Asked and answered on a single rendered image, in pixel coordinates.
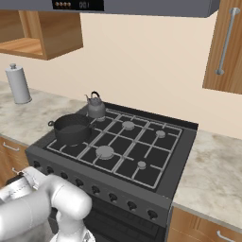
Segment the dark grey pot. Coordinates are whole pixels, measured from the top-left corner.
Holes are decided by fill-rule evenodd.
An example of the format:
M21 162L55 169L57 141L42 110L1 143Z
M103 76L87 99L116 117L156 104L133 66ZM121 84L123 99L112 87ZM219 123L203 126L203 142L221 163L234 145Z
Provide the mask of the dark grey pot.
M56 121L49 121L48 126L54 129L60 144L77 146L91 137L96 124L92 124L83 114L72 113L63 115Z

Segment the black gas stove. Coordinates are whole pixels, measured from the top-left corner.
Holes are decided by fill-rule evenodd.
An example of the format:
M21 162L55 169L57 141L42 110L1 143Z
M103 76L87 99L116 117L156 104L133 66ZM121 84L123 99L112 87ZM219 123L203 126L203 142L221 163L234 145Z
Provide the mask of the black gas stove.
M93 119L96 127L89 140L69 147L60 144L54 132L26 149L28 162L34 161L45 175L47 167L54 175L68 175L68 182L83 187L91 198L102 199L140 218L166 228L172 200L180 182L198 126L195 123L151 112L107 104L103 119ZM99 188L95 195L92 186ZM117 195L111 202L109 194ZM131 211L127 204L137 208ZM150 219L147 211L157 213Z

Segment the black oven door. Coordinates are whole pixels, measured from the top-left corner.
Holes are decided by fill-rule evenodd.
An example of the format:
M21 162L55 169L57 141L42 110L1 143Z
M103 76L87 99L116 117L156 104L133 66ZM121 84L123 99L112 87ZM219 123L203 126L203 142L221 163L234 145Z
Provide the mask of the black oven door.
M113 204L92 197L93 208L84 224L95 242L165 242L166 228Z

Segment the white paper towel roll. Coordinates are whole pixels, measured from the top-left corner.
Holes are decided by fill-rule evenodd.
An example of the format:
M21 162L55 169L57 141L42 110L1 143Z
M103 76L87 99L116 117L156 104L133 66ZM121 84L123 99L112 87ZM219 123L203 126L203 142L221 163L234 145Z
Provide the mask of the white paper towel roll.
M6 75L14 102L16 104L26 104L30 102L32 98L27 86L23 67L16 63L11 63L6 69Z

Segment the grey range hood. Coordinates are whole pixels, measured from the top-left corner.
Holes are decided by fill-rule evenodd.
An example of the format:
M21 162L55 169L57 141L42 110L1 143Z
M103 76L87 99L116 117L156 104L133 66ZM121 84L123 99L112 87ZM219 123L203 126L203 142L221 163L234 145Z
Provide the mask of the grey range hood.
M207 18L220 0L0 0L0 9Z

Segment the grey metal kettle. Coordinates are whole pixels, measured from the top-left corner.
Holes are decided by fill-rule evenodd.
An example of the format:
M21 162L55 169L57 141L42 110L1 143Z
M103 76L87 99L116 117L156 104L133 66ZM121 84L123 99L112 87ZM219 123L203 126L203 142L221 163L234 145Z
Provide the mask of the grey metal kettle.
M87 98L87 113L91 118L103 118L106 113L104 102L96 91L91 92L91 96Z

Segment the open wooden wall cabinet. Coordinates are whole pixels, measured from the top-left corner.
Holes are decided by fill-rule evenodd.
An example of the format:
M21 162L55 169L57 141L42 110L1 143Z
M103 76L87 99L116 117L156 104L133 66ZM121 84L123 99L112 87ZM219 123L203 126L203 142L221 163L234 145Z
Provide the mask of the open wooden wall cabinet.
M48 61L82 47L78 13L0 10L0 53Z

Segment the wooden wall cabinet door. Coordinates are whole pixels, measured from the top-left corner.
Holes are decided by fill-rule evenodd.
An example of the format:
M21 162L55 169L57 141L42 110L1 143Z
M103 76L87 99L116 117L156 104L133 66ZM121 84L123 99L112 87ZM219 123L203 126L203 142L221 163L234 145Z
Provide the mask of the wooden wall cabinet door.
M224 74L219 76L216 74L216 69L219 66L231 18L229 13L231 8L240 8L240 13L234 18L233 30L223 64ZM202 87L242 95L242 0L220 0Z

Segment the wooden drawer front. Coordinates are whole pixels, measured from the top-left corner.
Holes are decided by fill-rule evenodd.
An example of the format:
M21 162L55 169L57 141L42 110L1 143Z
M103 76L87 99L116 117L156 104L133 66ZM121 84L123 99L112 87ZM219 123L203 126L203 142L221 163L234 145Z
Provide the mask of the wooden drawer front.
M15 147L15 148L19 147L20 151L16 152L6 147L3 147L3 142L5 142L7 145L11 147ZM8 157L12 159L15 163L28 166L28 160L26 157L26 146L5 137L1 138L0 145L1 145L1 148L6 152Z
M0 164L0 187L5 186L7 180L17 175L11 170L13 167L17 171L21 171L25 168L25 166L21 164Z
M232 233L235 242L242 242L242 233L174 207L167 242L226 242L216 235L217 231Z

